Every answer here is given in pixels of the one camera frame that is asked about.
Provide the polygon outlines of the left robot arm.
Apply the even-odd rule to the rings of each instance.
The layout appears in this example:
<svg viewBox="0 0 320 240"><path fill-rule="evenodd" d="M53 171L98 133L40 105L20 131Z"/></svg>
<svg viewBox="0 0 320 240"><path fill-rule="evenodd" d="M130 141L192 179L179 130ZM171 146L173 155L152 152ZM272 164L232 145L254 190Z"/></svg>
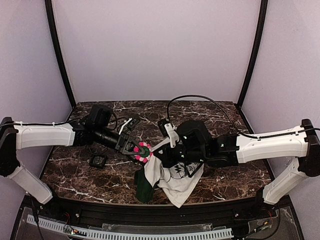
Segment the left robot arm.
<svg viewBox="0 0 320 240"><path fill-rule="evenodd" d="M45 146L80 147L101 144L132 159L148 155L147 147L126 133L115 133L107 126L114 111L94 105L79 121L60 123L25 123L5 117L0 124L0 175L13 180L40 204L47 204L53 194L50 188L17 159L17 151Z"/></svg>

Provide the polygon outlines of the black square box right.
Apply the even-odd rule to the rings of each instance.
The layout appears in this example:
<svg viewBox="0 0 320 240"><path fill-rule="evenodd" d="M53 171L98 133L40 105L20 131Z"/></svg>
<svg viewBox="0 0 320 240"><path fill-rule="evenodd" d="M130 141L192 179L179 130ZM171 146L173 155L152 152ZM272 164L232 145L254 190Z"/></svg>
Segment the black square box right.
<svg viewBox="0 0 320 240"><path fill-rule="evenodd" d="M139 160L136 159L135 155L127 155L126 156L130 161L132 161L135 164L140 164L141 162Z"/></svg>

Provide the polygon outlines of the pink flower brooch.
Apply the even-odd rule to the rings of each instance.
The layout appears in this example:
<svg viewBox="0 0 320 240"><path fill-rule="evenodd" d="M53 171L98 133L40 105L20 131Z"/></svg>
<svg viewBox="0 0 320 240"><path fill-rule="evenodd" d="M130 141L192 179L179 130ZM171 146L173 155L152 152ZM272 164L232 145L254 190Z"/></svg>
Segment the pink flower brooch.
<svg viewBox="0 0 320 240"><path fill-rule="evenodd" d="M153 155L151 145L146 142L140 142L138 146L134 147L133 151L135 153L134 159L144 164Z"/></svg>

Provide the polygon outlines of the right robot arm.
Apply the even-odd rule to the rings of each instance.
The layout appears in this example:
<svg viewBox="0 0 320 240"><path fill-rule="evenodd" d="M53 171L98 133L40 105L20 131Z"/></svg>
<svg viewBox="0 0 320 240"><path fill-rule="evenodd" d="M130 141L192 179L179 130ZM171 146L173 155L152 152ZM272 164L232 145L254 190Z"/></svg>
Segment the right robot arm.
<svg viewBox="0 0 320 240"><path fill-rule="evenodd" d="M207 164L216 168L237 166L251 161L292 157L291 164L256 194L258 205L275 205L306 178L320 174L320 140L310 119L282 131L260 134L235 133L213 137L201 120L188 120L176 129L161 122L168 142L153 154L163 167L177 163Z"/></svg>

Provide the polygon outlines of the black square box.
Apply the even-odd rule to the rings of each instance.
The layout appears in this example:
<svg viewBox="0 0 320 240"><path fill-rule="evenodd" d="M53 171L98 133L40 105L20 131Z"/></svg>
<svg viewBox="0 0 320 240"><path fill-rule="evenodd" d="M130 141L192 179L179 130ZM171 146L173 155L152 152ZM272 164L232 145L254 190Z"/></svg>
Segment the black square box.
<svg viewBox="0 0 320 240"><path fill-rule="evenodd" d="M103 169L106 165L108 157L106 155L92 155L89 166L93 168Z"/></svg>
<svg viewBox="0 0 320 240"><path fill-rule="evenodd" d="M140 164L141 162L139 160L136 159L135 155L127 155L126 156L130 161L132 161L135 164Z"/></svg>

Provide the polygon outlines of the black frame post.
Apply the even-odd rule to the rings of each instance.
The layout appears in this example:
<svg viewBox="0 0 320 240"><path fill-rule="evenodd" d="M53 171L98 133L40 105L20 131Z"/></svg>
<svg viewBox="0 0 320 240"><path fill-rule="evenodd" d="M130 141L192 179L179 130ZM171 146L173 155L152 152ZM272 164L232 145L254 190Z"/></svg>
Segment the black frame post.
<svg viewBox="0 0 320 240"><path fill-rule="evenodd" d="M241 87L240 95L238 97L237 104L236 104L239 109L241 109L244 104L244 101L250 86L250 82L252 79L252 75L255 69L255 64L256 64L256 60L258 57L260 44L263 36L264 25L265 25L265 20L267 16L267 9L268 9L268 0L261 0L254 40L252 44L252 50L251 50L247 70L244 76L243 84Z"/></svg>
<svg viewBox="0 0 320 240"><path fill-rule="evenodd" d="M50 31L51 41L52 41L56 61L58 64L59 72L60 72L60 75L62 78L63 86L64 86L65 92L67 94L70 106L72 109L74 109L75 106L77 105L77 103L75 100L74 93L72 91L71 83L70 83L67 69L66 69L66 65L64 62L62 48L61 48L60 41L59 41L58 28L56 25L53 1L52 0L45 0L44 4L45 4L45 11L46 11L46 16L47 16L47 22L48 22L48 27L49 27L49 31Z"/></svg>

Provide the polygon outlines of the black aluminium front rail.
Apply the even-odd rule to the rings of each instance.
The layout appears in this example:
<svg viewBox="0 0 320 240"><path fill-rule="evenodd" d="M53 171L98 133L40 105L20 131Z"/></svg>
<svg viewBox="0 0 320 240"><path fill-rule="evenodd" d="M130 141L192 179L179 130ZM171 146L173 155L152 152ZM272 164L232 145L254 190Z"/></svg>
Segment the black aluminium front rail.
<svg viewBox="0 0 320 240"><path fill-rule="evenodd" d="M54 199L40 207L39 215L68 221L82 227L103 224L133 226L177 226L191 224L241 224L259 218L274 217L275 208L254 209L253 198L243 200L173 205L111 204Z"/></svg>

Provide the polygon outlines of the right black frame post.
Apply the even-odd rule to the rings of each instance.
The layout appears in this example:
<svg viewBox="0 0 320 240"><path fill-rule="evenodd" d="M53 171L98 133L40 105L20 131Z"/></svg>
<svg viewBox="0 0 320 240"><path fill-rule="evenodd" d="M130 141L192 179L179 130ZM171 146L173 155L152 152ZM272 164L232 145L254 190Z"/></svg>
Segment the right black frame post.
<svg viewBox="0 0 320 240"><path fill-rule="evenodd" d="M237 104L236 104L239 109L241 109L244 104L244 101L250 86L250 82L252 79L252 75L255 69L255 64L256 64L256 60L258 57L260 44L263 36L264 25L265 25L265 20L267 16L267 9L268 9L268 0L261 0L254 40L252 44L252 50L251 50L247 70L244 76L243 84L241 87L240 95L238 97Z"/></svg>

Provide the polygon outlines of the white and green garment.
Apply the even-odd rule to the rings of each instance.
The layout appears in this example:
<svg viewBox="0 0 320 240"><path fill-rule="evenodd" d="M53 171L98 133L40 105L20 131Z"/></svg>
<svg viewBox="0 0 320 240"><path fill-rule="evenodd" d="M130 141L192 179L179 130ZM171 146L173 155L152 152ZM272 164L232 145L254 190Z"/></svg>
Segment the white and green garment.
<svg viewBox="0 0 320 240"><path fill-rule="evenodd" d="M140 142L139 145L146 150L146 156L135 156L137 161L144 164L134 177L137 200L149 203L153 199L155 187L159 187L169 201L180 208L199 182L204 166L199 163L186 165L179 162L165 168L160 159L154 156L154 147L146 142Z"/></svg>

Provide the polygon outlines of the left black frame post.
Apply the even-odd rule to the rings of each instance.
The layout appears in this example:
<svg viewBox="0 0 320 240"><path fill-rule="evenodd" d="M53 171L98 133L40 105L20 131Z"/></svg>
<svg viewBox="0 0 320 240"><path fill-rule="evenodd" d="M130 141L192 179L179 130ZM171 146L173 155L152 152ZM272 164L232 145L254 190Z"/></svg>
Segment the left black frame post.
<svg viewBox="0 0 320 240"><path fill-rule="evenodd" d="M45 11L46 11L46 16L47 16L47 22L48 22L48 27L49 27L49 31L50 31L51 41L52 41L56 61L58 64L59 72L60 72L60 75L62 78L63 86L64 86L65 92L67 94L70 106L72 109L74 109L75 106L77 105L77 103L75 100L74 93L72 91L71 83L70 83L67 69L66 69L66 65L64 62L62 48L61 48L60 41L59 41L58 28L56 25L53 1L52 0L45 0L44 4L45 4Z"/></svg>

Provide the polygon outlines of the black square box left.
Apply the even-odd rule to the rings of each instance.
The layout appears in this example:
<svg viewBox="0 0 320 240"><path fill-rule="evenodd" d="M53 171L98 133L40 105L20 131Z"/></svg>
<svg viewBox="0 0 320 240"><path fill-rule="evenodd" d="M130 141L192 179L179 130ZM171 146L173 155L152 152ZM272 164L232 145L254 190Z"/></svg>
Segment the black square box left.
<svg viewBox="0 0 320 240"><path fill-rule="evenodd" d="M92 155L89 166L93 168L103 169L106 165L108 157L106 155Z"/></svg>

